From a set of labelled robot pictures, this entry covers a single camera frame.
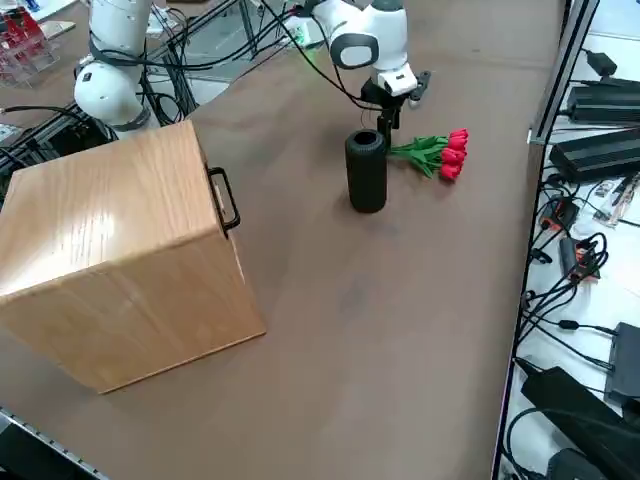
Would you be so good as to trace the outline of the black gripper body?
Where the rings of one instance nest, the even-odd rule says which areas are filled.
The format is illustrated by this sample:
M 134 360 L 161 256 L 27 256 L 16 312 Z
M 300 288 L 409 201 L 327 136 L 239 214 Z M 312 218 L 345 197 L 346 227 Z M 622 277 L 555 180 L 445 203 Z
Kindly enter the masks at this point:
M 368 79 L 361 87 L 360 100 L 369 110 L 386 112 L 399 110 L 407 99 L 406 94 L 392 96 L 385 88 Z

